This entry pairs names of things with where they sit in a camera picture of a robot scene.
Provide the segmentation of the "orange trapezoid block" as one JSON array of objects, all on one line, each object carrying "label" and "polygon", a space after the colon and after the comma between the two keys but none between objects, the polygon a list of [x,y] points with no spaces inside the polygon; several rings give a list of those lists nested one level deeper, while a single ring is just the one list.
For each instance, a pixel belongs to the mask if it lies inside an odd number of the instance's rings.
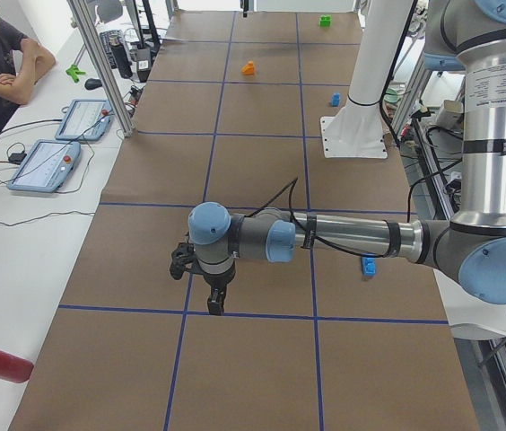
[{"label": "orange trapezoid block", "polygon": [[247,62],[240,70],[242,75],[254,75],[256,73],[256,66],[253,61]]}]

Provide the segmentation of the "blue block far side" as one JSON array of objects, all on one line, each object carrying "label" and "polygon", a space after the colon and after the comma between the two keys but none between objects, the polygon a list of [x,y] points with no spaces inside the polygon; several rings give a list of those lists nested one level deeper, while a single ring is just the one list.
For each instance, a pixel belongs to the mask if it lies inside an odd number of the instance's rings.
[{"label": "blue block far side", "polygon": [[364,277],[374,277],[377,274],[376,259],[372,256],[361,257],[362,275]]}]

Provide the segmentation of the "teach pendant lower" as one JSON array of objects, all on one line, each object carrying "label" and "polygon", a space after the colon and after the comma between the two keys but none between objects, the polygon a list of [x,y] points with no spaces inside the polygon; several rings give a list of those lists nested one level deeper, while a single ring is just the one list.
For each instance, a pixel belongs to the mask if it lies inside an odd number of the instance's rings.
[{"label": "teach pendant lower", "polygon": [[76,141],[38,140],[7,182],[14,191],[53,193],[67,180],[81,156]]}]

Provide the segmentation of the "teach pendant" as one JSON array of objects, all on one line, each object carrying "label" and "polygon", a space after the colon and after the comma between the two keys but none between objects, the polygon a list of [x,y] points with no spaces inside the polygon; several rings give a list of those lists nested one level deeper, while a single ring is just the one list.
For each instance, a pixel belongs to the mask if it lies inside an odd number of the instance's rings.
[{"label": "teach pendant", "polygon": [[55,139],[97,141],[110,125],[111,112],[108,100],[74,99],[67,107]]},{"label": "teach pendant", "polygon": [[67,180],[81,156],[76,141],[38,140],[7,182],[14,191],[53,193]]}]

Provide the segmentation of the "teach pendant upper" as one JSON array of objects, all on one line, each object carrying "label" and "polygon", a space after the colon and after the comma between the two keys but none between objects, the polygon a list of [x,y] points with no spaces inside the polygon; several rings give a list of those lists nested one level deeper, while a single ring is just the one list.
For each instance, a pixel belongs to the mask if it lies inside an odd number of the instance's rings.
[{"label": "teach pendant upper", "polygon": [[55,139],[97,141],[110,125],[111,112],[108,100],[74,99],[67,107]]}]

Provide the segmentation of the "black computer mouse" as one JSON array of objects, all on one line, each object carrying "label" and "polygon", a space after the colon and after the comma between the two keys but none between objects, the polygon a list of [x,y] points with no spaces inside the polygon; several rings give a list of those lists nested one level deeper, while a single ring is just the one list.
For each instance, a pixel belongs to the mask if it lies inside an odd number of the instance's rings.
[{"label": "black computer mouse", "polygon": [[102,87],[102,82],[97,78],[89,78],[84,83],[84,88],[88,91],[95,90]]}]

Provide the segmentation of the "black water bottle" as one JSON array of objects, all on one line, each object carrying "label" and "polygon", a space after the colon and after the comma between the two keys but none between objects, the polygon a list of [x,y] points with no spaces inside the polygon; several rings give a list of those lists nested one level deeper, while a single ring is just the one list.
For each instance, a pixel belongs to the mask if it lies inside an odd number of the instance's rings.
[{"label": "black water bottle", "polygon": [[127,56],[126,48],[123,45],[122,41],[111,41],[110,50],[112,56],[114,57],[120,76],[124,79],[131,78],[133,76],[133,72]]}]

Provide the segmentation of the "green plastic tool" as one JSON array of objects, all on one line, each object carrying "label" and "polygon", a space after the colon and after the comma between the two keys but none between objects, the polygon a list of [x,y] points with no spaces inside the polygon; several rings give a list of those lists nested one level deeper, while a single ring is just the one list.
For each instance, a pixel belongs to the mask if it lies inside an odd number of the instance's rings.
[{"label": "green plastic tool", "polygon": [[72,81],[77,84],[80,82],[80,78],[86,75],[86,72],[83,71],[77,64],[70,65],[65,73],[72,79]]}]

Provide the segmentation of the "black keyboard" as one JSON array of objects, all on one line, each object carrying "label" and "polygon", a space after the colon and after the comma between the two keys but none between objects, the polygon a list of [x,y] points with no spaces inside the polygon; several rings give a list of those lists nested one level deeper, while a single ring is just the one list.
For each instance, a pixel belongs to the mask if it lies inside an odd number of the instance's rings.
[{"label": "black keyboard", "polygon": [[121,42],[123,39],[123,32],[121,30],[108,30],[99,33],[100,42],[105,50],[110,50],[110,42]]}]

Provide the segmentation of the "green block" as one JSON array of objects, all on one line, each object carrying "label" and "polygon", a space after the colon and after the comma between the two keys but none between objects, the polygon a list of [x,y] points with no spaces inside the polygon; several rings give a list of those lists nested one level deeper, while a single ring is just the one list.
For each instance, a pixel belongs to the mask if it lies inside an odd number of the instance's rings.
[{"label": "green block", "polygon": [[332,17],[330,15],[321,15],[319,18],[319,26],[320,27],[329,27],[332,22]]}]

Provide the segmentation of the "aluminium frame post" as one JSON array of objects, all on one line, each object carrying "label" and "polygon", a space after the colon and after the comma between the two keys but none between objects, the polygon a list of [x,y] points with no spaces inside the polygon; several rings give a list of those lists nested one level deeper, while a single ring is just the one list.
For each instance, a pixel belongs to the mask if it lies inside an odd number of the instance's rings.
[{"label": "aluminium frame post", "polygon": [[113,108],[114,117],[122,129],[124,137],[131,137],[134,125],[109,66],[109,61],[100,42],[96,26],[89,14],[87,4],[84,0],[67,0],[67,3],[82,35],[83,43],[89,53],[90,59],[101,80],[102,87]]}]

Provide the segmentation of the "white pedestal column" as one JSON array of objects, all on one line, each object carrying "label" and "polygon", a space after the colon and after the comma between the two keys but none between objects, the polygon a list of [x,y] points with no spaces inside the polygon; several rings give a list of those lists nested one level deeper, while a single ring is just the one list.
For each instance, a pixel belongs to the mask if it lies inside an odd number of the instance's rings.
[{"label": "white pedestal column", "polygon": [[326,158],[385,159],[380,107],[392,76],[399,44],[405,37],[416,2],[369,2],[365,28],[344,107],[320,119]]}]

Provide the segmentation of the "blue block near pedestal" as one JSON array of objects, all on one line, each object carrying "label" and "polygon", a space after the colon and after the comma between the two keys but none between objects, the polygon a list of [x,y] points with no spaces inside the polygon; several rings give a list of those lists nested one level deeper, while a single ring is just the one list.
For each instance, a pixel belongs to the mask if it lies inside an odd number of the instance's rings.
[{"label": "blue block near pedestal", "polygon": [[334,92],[330,98],[330,106],[338,107],[341,101],[341,94],[339,92]]}]

